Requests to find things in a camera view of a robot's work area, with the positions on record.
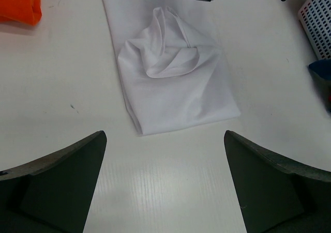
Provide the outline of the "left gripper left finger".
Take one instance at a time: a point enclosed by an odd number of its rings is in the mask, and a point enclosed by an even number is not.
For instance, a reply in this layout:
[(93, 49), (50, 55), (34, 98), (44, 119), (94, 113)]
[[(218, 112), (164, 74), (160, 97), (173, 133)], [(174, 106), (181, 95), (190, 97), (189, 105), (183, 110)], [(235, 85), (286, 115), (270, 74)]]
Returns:
[(83, 232), (106, 145), (98, 131), (1, 171), (1, 232)]

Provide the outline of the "orange t shirt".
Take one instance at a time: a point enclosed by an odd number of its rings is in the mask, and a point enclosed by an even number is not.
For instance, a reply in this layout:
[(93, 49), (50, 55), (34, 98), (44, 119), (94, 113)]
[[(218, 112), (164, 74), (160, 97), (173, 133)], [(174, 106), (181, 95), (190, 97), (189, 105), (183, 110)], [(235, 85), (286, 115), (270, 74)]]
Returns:
[(41, 17), (41, 0), (1, 0), (1, 22), (15, 21), (35, 26)]

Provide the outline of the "white t shirt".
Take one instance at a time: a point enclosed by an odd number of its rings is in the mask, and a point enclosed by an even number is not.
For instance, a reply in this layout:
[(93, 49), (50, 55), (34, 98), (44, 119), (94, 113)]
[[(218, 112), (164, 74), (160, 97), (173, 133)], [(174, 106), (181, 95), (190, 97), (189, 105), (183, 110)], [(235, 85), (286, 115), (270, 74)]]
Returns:
[(103, 0), (126, 108), (139, 135), (238, 117), (208, 3)]

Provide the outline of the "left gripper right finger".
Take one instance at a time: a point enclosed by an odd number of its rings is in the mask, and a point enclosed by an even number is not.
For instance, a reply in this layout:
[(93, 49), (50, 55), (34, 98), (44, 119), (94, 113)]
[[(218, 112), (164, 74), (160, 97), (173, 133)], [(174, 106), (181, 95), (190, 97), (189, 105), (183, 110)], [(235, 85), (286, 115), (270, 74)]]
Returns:
[(233, 131), (224, 146), (247, 232), (330, 232), (330, 172)]

